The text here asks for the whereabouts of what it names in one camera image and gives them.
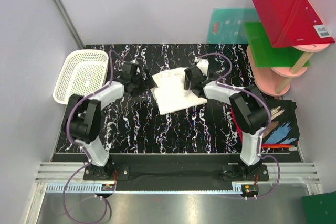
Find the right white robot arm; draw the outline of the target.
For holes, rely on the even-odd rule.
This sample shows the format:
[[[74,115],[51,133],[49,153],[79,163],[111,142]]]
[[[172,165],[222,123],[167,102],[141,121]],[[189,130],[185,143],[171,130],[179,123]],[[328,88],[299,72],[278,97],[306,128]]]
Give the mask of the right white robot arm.
[[[212,80],[197,66],[184,70],[185,90],[199,98],[217,100],[231,106],[236,124],[242,131],[242,149],[237,165],[223,174],[229,178],[255,175],[262,165],[263,133],[271,122],[270,110],[255,85],[235,87]]]

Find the black printed t-shirt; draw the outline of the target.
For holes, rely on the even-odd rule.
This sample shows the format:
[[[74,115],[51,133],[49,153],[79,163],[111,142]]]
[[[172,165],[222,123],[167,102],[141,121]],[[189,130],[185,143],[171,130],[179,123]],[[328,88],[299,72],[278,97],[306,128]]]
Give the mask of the black printed t-shirt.
[[[266,103],[271,112],[271,124],[263,134],[262,143],[297,146],[300,138],[295,113],[297,104],[283,99],[266,99]]]

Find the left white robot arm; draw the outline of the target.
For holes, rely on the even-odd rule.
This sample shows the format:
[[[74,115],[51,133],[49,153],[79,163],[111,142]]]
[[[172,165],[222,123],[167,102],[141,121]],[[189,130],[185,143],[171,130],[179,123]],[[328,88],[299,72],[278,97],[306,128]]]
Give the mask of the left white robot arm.
[[[89,173],[102,177],[113,174],[112,158],[99,138],[101,111],[126,94],[136,97],[156,87],[149,70],[134,61],[125,62],[117,76],[111,77],[97,91],[86,96],[70,96],[62,127],[67,139],[86,154],[88,164],[85,168]]]

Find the white daisy print t-shirt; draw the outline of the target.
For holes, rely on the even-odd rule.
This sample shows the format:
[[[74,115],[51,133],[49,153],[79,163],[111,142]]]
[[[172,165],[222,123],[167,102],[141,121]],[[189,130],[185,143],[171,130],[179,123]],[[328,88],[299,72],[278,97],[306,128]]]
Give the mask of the white daisy print t-shirt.
[[[207,103],[191,90],[184,89],[185,68],[164,70],[153,75],[157,87],[151,89],[159,114],[165,115]]]

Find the red t-shirt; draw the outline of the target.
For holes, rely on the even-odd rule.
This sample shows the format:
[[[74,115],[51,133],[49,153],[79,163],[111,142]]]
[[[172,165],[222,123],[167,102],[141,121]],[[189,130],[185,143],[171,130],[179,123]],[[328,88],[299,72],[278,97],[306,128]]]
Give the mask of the red t-shirt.
[[[231,109],[231,114],[232,114],[233,121],[234,121],[234,123],[236,125],[236,128],[237,128],[239,139],[240,139],[241,142],[243,142],[242,130],[240,129],[240,127],[238,126],[238,124],[236,122],[236,118],[235,118],[233,109]],[[280,149],[280,148],[290,148],[291,147],[290,144],[265,144],[265,143],[262,143],[261,146],[262,146],[262,148],[271,148],[271,149]]]

